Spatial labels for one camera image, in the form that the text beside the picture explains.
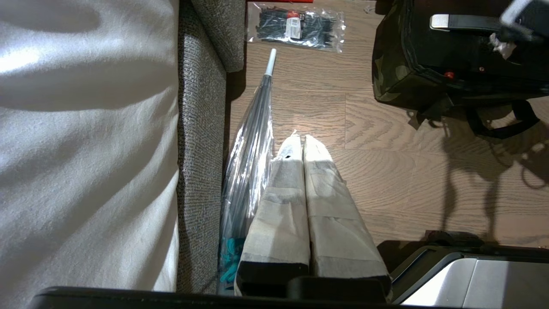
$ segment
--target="sofa armrest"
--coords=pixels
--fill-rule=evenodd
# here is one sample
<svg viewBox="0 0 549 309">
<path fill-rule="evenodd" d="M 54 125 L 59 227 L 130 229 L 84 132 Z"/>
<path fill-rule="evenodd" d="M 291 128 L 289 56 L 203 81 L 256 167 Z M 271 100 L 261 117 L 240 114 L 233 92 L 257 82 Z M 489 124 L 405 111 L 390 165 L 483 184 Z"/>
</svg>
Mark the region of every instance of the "sofa armrest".
<svg viewBox="0 0 549 309">
<path fill-rule="evenodd" d="M 244 67 L 245 0 L 191 0 L 227 72 Z"/>
</svg>

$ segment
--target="silver metal surface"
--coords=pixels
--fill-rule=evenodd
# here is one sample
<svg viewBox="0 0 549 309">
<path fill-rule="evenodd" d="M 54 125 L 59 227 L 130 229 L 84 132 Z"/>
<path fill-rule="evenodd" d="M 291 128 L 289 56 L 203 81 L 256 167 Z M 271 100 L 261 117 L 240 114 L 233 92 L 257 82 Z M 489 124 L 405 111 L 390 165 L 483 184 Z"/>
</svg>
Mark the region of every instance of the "silver metal surface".
<svg viewBox="0 0 549 309">
<path fill-rule="evenodd" d="M 448 28 L 448 20 L 450 15 L 448 14 L 434 14 L 431 16 L 430 26 L 432 29 L 445 29 Z"/>
<path fill-rule="evenodd" d="M 448 264 L 402 304 L 546 308 L 548 291 L 549 264 L 463 258 Z"/>
</svg>

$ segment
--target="bag handle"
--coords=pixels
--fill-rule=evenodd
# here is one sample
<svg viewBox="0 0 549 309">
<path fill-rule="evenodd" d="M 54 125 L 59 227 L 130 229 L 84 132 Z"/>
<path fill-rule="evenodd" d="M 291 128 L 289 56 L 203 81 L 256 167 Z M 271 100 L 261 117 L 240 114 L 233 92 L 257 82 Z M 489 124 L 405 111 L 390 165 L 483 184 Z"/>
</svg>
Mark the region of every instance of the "bag handle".
<svg viewBox="0 0 549 309">
<path fill-rule="evenodd" d="M 515 118 L 520 120 L 519 123 L 497 129 L 488 129 L 480 119 L 480 116 L 475 108 L 466 108 L 467 122 L 469 123 L 471 130 L 473 130 L 476 135 L 494 137 L 496 139 L 506 139 L 530 129 L 540 121 L 538 117 L 536 117 L 536 114 L 528 101 L 516 100 L 511 101 L 510 103 Z"/>
<path fill-rule="evenodd" d="M 477 15 L 434 14 L 430 18 L 430 27 L 434 30 L 469 30 L 498 32 L 500 20 L 495 17 Z"/>
</svg>

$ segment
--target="bag strap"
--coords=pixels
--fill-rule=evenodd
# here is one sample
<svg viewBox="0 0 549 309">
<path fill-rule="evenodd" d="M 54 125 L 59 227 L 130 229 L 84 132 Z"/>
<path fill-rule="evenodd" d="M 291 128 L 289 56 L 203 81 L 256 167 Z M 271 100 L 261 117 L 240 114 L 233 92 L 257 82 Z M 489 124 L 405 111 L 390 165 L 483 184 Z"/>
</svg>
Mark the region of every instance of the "bag strap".
<svg viewBox="0 0 549 309">
<path fill-rule="evenodd" d="M 480 119 L 475 108 L 466 108 L 467 122 L 469 123 L 471 130 L 473 130 L 476 135 L 506 139 L 530 129 L 540 121 L 538 117 L 536 117 L 536 114 L 528 101 L 516 100 L 511 101 L 510 104 L 516 119 L 520 120 L 520 122 L 497 129 L 488 129 Z"/>
</svg>

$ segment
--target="wooden floor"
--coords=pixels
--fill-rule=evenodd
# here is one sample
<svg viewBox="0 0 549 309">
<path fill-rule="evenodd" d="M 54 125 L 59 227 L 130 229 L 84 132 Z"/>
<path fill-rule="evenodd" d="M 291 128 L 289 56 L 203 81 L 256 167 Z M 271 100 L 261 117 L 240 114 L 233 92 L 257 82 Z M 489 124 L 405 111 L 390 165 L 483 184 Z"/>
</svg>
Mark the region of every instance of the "wooden floor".
<svg viewBox="0 0 549 309">
<path fill-rule="evenodd" d="M 426 230 L 465 231 L 504 245 L 549 247 L 549 100 L 544 120 L 497 143 L 451 118 L 408 124 L 403 109 L 373 98 L 371 58 L 382 15 L 372 1 L 315 0 L 345 13 L 342 54 L 277 45 L 276 149 L 293 130 L 330 150 L 376 244 L 417 241 Z M 274 45 L 249 43 L 244 72 L 229 74 L 231 138 Z"/>
</svg>

